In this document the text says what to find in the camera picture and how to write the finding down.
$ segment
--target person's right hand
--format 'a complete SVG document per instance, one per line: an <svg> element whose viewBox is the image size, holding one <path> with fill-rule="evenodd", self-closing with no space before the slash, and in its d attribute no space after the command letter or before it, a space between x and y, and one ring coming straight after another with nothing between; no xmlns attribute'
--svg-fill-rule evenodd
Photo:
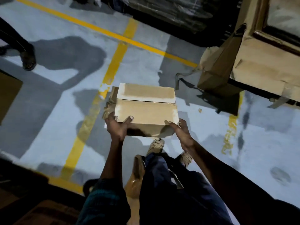
<svg viewBox="0 0 300 225"><path fill-rule="evenodd" d="M179 119L179 126L169 121L169 125L175 130L175 133L180 140L181 147L184 151L189 151L195 147L195 140L190 136L187 122Z"/></svg>

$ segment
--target forearm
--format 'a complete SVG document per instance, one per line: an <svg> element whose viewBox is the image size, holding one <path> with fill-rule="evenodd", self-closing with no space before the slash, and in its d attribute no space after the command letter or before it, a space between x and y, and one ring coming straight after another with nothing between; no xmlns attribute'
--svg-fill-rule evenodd
<svg viewBox="0 0 300 225"><path fill-rule="evenodd" d="M255 224L273 198L196 141L188 152L241 225Z"/></svg>
<svg viewBox="0 0 300 225"><path fill-rule="evenodd" d="M123 141L112 140L110 145L110 152L108 153L108 157L104 165L103 171L101 173L100 179L115 178L119 180L121 185L123 186L122 146L123 146Z"/></svg>

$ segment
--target packing tape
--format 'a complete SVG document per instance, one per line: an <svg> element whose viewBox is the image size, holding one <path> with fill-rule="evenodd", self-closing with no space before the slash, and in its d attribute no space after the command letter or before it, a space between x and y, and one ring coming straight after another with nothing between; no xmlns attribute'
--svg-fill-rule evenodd
<svg viewBox="0 0 300 225"><path fill-rule="evenodd" d="M285 87L284 87L279 99L276 102L274 102L272 105L268 106L268 108L276 109L277 107L279 107L279 106L285 104L287 101L289 101L291 98L293 89L294 89L293 85L291 85L289 83L285 83Z"/></svg>

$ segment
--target shoe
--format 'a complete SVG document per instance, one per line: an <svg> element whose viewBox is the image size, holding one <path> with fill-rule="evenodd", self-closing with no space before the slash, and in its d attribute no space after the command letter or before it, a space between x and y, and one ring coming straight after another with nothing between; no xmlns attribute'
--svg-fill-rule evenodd
<svg viewBox="0 0 300 225"><path fill-rule="evenodd" d="M149 150L147 152L147 155L149 155L152 152L154 152L154 153L161 153L163 151L164 144L165 144L165 141L163 139L161 139L161 138L159 138L158 140L152 141L152 143L150 145L150 148L149 148Z"/></svg>
<svg viewBox="0 0 300 225"><path fill-rule="evenodd" d="M186 168L188 165L193 161L193 158L190 156L188 152L183 152L180 155L178 155L177 159L179 159L179 162Z"/></svg>

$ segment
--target concrete floor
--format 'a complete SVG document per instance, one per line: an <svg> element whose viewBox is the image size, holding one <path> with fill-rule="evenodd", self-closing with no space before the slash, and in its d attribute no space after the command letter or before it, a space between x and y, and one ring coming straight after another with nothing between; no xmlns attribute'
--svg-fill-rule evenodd
<svg viewBox="0 0 300 225"><path fill-rule="evenodd" d="M101 119L106 101L92 106L98 94L105 97L106 89L111 90L104 78L109 67L117 70L112 86L125 82L174 87L175 74L192 70L205 50L135 22L132 40L116 67L116 52L122 44L116 35L125 35L131 20L104 4L97 8L72 0L13 0L0 5L0 17L35 46L37 57L32 72L22 69L17 52L0 58L0 68L23 81L0 126L1 156L78 193L88 179L99 177L109 151L110 137ZM186 80L196 84L199 77ZM235 118L217 114L198 94L181 82L176 91L179 117L187 121L192 137L272 197L300 207L300 111L286 106L269 109L267 99L246 91ZM91 108L99 115L93 116ZM151 141L126 137L124 184L133 157L144 155ZM182 152L176 136L166 140L165 151L172 157ZM194 162L189 169L200 171Z"/></svg>

